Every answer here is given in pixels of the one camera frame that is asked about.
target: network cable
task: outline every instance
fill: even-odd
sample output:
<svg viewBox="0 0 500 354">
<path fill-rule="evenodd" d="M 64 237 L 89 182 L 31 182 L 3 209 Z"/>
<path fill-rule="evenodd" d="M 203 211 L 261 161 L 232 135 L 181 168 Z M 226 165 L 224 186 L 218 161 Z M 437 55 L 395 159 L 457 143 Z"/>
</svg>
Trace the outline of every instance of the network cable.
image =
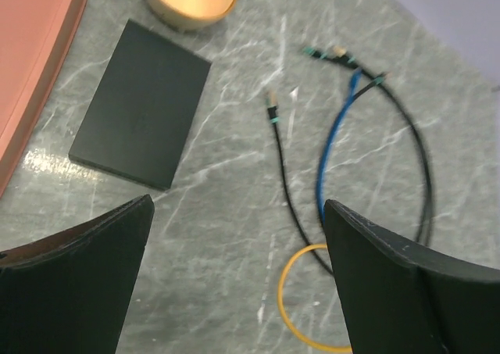
<svg viewBox="0 0 500 354">
<path fill-rule="evenodd" d="M 368 85 L 366 85 L 364 88 L 359 90 L 359 92 L 357 94 L 349 95 L 348 100 L 346 101 L 346 103 L 344 104 L 344 107 L 341 110 L 341 113 L 347 112 L 348 107 L 355 100 L 357 100 L 361 95 L 368 92 L 368 90 L 370 90 L 371 88 L 377 86 L 380 82 L 382 82 L 384 80 L 385 75 L 386 74 L 383 73 L 383 74 L 375 77 L 375 79 L 373 79 Z M 359 76 L 360 76 L 360 72 L 357 72 L 353 75 L 353 78 L 352 78 L 353 87 L 352 87 L 352 92 L 351 92 L 352 94 L 354 94 L 355 86 L 357 85 L 357 83 L 359 81 Z M 308 237 L 307 233 L 305 232 L 305 229 L 302 226 L 300 219 L 298 218 L 298 213 L 297 213 L 297 210 L 296 210 L 295 205 L 293 203 L 293 200 L 291 198 L 290 188 L 288 186 L 288 177 L 287 177 L 287 171 L 286 171 L 286 166 L 285 166 L 285 162 L 284 162 L 284 151 L 283 151 L 283 145 L 281 142 L 280 129 L 279 129 L 279 125 L 278 125 L 278 120 L 279 120 L 278 103 L 277 103 L 277 98 L 276 98 L 276 95 L 274 94 L 274 92 L 272 92 L 272 91 L 268 92 L 268 96 L 267 96 L 266 101 L 267 101 L 267 114 L 268 114 L 269 120 L 271 122 L 271 125 L 273 127 L 274 137 L 276 139 L 276 144 L 277 144 L 278 157 L 280 160 L 281 182 L 283 185 L 285 200 L 287 201 L 288 209 L 290 210 L 291 217 L 295 223 L 295 226 L 298 229 L 298 233 L 300 234 L 304 244 L 306 246 L 310 246 L 312 243 L 309 240 L 309 237 Z M 340 125 L 341 121 L 342 121 L 342 118 L 339 119 L 338 117 L 335 120 L 335 122 L 339 122 L 339 125 Z M 333 270 L 330 268 L 330 266 L 327 265 L 327 263 L 321 258 L 321 256 L 319 254 L 317 254 L 314 249 L 312 249 L 310 251 L 311 251 L 312 255 L 316 258 L 316 261 L 322 266 L 322 268 L 324 268 L 325 271 L 328 272 L 331 276 L 334 276 Z"/>
<path fill-rule="evenodd" d="M 305 54 L 312 56 L 316 59 L 323 59 L 330 63 L 334 63 L 337 65 L 341 65 L 350 70 L 361 69 L 361 74 L 370 79 L 371 81 L 375 81 L 377 76 L 364 67 L 361 63 L 359 63 L 356 58 L 348 53 L 345 49 L 340 47 L 333 48 L 333 55 L 328 54 L 324 51 L 321 51 L 312 47 L 305 47 L 302 50 Z M 429 246 L 433 225 L 434 225 L 434 195 L 433 195 L 433 179 L 432 173 L 430 169 L 430 157 L 429 152 L 427 151 L 427 147 L 425 145 L 425 141 L 423 136 L 421 135 L 419 129 L 415 125 L 415 121 L 412 116 L 405 109 L 404 105 L 397 98 L 397 96 L 391 91 L 389 87 L 387 87 L 384 82 L 379 83 L 378 88 L 385 94 L 385 96 L 393 103 L 395 108 L 401 114 L 403 120 L 408 124 L 410 132 L 413 136 L 417 151 L 420 155 L 420 161 L 423 171 L 423 177 L 425 180 L 425 190 L 423 197 L 423 207 L 422 212 L 420 214 L 419 228 L 415 235 L 415 241 Z"/>
<path fill-rule="evenodd" d="M 321 155 L 320 164 L 318 166 L 318 178 L 316 181 L 316 205 L 318 208 L 318 214 L 320 215 L 321 224 L 324 224 L 325 221 L 325 212 L 324 212 L 324 198 L 323 198 L 323 183 L 325 177 L 325 170 L 327 168 L 328 157 L 330 156 L 330 151 L 334 145 L 334 139 L 338 133 L 338 129 L 342 124 L 342 121 L 345 118 L 345 115 L 352 103 L 354 102 L 355 90 L 358 87 L 359 78 L 361 77 L 361 69 L 355 70 L 353 73 L 351 80 L 349 81 L 349 93 L 348 97 L 345 100 L 344 106 L 342 106 L 341 111 L 335 118 L 334 125 L 331 127 L 330 133 L 328 134 L 327 143 L 325 144 L 325 148 L 323 154 Z"/>
<path fill-rule="evenodd" d="M 291 321 L 288 317 L 287 312 L 284 309 L 283 304 L 283 288 L 284 282 L 287 280 L 288 272 L 290 272 L 291 266 L 306 252 L 314 252 L 317 249 L 327 249 L 326 243 L 319 243 L 316 245 L 306 246 L 303 249 L 297 251 L 291 258 L 288 260 L 288 263 L 284 266 L 283 272 L 281 272 L 280 280 L 278 281 L 278 289 L 277 289 L 277 305 L 278 310 L 280 311 L 281 318 L 283 319 L 285 325 L 290 329 L 291 333 L 294 334 L 296 338 L 311 346 L 312 348 L 323 350 L 324 352 L 352 352 L 351 346 L 330 346 L 326 344 L 322 344 L 317 341 L 313 341 L 311 338 L 307 337 L 303 334 Z"/>
</svg>

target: green cable band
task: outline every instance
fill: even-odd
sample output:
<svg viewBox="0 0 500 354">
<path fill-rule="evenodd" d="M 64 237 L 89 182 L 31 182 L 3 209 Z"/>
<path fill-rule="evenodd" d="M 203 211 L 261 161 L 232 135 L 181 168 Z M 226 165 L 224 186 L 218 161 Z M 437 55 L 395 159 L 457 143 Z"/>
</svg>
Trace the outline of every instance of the green cable band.
<svg viewBox="0 0 500 354">
<path fill-rule="evenodd" d="M 378 86 L 379 84 L 383 84 L 384 77 L 376 77 L 373 82 Z"/>
<path fill-rule="evenodd" d="M 304 47 L 302 49 L 302 51 L 306 54 L 306 55 L 313 55 L 314 52 L 316 51 L 313 47 Z"/>
</svg>

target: metal connector tip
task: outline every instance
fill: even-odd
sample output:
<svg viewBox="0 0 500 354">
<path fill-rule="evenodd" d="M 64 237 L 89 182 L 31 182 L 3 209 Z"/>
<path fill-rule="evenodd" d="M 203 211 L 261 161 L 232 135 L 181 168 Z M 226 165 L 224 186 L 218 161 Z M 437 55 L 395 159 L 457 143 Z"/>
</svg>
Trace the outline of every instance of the metal connector tip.
<svg viewBox="0 0 500 354">
<path fill-rule="evenodd" d="M 278 100 L 276 97 L 276 93 L 273 90 L 267 91 L 267 106 L 270 108 L 273 106 L 278 106 Z"/>
<path fill-rule="evenodd" d="M 347 49 L 335 45 L 332 50 L 337 57 L 342 57 L 347 54 Z"/>
</svg>

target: purple background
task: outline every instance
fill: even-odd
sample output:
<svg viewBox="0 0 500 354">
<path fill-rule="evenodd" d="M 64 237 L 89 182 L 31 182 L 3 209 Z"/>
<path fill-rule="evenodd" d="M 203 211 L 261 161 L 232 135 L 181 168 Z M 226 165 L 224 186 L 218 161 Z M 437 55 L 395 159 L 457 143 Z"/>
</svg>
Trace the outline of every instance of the purple background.
<svg viewBox="0 0 500 354">
<path fill-rule="evenodd" d="M 397 0 L 500 84 L 500 0 Z"/>
</svg>

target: black cable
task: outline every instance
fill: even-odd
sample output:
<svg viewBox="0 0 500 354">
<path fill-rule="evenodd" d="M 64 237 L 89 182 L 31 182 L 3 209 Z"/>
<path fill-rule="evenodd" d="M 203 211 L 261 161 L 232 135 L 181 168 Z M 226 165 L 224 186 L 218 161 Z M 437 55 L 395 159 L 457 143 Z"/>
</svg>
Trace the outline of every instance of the black cable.
<svg viewBox="0 0 500 354">
<path fill-rule="evenodd" d="M 305 233 L 304 227 L 302 226 L 300 219 L 298 218 L 297 210 L 295 209 L 294 203 L 291 198 L 290 188 L 288 187 L 288 178 L 287 178 L 287 170 L 284 165 L 284 153 L 283 153 L 283 145 L 281 143 L 280 129 L 278 127 L 278 115 L 277 115 L 277 104 L 270 98 L 269 106 L 267 108 L 267 113 L 269 115 L 269 119 L 271 124 L 273 125 L 274 137 L 276 138 L 276 145 L 278 149 L 278 156 L 280 158 L 280 171 L 281 171 L 281 182 L 283 184 L 284 197 L 288 204 L 288 209 L 290 210 L 291 218 L 293 219 L 295 226 L 298 229 L 298 233 L 302 237 L 306 246 L 311 245 L 311 241 L 309 237 Z M 328 272 L 331 276 L 334 275 L 333 270 L 325 263 L 325 261 L 321 258 L 321 256 L 316 251 L 311 251 L 312 255 L 316 258 L 317 262 Z"/>
<path fill-rule="evenodd" d="M 367 70 L 365 67 L 360 66 L 362 69 L 362 74 L 368 79 L 373 79 L 374 75 Z M 429 246 L 432 230 L 433 230 L 433 219 L 434 219 L 434 196 L 432 188 L 432 176 L 430 171 L 430 161 L 429 152 L 427 151 L 426 145 L 424 144 L 423 136 L 419 129 L 415 125 L 415 121 L 412 116 L 405 109 L 401 101 L 395 96 L 395 94 L 384 84 L 378 86 L 380 90 L 391 100 L 395 105 L 395 108 L 400 112 L 403 120 L 408 124 L 410 132 L 412 133 L 413 140 L 420 154 L 420 163 L 422 165 L 422 171 L 425 179 L 425 191 L 424 191 L 424 203 L 422 207 L 422 212 L 420 214 L 419 228 L 416 232 L 415 241 Z"/>
</svg>

